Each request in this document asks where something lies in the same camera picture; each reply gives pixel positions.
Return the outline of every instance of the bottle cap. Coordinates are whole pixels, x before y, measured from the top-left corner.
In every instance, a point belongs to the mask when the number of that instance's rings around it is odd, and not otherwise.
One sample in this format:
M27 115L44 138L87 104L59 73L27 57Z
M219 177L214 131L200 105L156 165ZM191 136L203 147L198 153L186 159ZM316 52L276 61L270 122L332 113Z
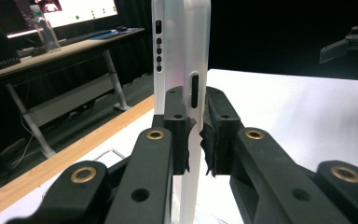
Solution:
M32 11L40 11L40 6L39 5L31 5L31 10Z

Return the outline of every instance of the desk leg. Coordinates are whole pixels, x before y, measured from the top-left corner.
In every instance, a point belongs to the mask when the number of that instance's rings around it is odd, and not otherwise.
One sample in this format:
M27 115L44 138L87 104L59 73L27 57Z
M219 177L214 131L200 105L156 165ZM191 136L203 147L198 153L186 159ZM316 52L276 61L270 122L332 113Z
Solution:
M13 98L14 102L16 103L17 107L19 108L22 116L24 117L25 121L28 123L28 125L31 128L31 131L34 134L34 137L39 141L40 145L42 146L42 153L45 155L46 158L50 158L53 155L55 155L55 151L51 149L51 147L48 145L48 142L46 141L45 137L43 136L42 132L40 132L37 125L34 123L34 120L32 119L31 115L28 113L27 109L25 108L24 104L22 103L19 95L14 90L13 86L8 83L7 89Z
M126 98L124 97L123 90L121 89L121 84L120 84L120 81L118 80L117 71L116 71L115 66L113 65L113 61L112 61L112 57L110 56L109 49L106 49L103 52L103 57L105 59L107 68L109 70L109 76L110 76L110 79L112 80L112 84L113 84L113 87L115 88L115 91L117 93L117 98L119 101L119 104L115 104L115 108L124 110L124 111L128 110L128 109L130 109L130 107L127 106Z

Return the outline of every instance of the clear plastic bottle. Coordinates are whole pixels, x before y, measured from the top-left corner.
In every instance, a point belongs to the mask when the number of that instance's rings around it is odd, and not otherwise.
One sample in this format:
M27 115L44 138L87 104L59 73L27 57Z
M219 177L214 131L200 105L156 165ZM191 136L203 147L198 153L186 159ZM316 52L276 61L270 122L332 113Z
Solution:
M31 5L31 10L34 13L34 27L39 33L39 37L47 52L56 52L61 50L57 36L55 35L50 22L45 18L42 10L40 10L39 5Z

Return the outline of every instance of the white table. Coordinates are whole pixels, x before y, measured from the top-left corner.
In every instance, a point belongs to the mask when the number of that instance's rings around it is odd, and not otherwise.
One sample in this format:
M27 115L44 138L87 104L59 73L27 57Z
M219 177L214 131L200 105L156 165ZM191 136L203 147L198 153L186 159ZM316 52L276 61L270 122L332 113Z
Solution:
M321 161L330 160L358 166L358 81L210 70L208 86L223 91L246 127L269 132L299 165L312 171ZM130 155L138 133L150 127L152 117L153 110L80 161L93 160L111 147ZM101 160L111 165L119 157L109 153ZM227 223L242 223L229 176L205 176L206 164L201 164L196 222L202 218L209 219L204 223L217 223L215 216ZM57 177L1 212L0 223L31 215Z

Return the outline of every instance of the computer screen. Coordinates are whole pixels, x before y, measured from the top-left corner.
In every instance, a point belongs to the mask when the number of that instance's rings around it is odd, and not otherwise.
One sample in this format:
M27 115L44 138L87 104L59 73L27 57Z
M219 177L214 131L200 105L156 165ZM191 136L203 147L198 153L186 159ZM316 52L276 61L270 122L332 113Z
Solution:
M36 4L54 28L117 15L114 0L0 0L0 25L7 37L36 32L30 9Z

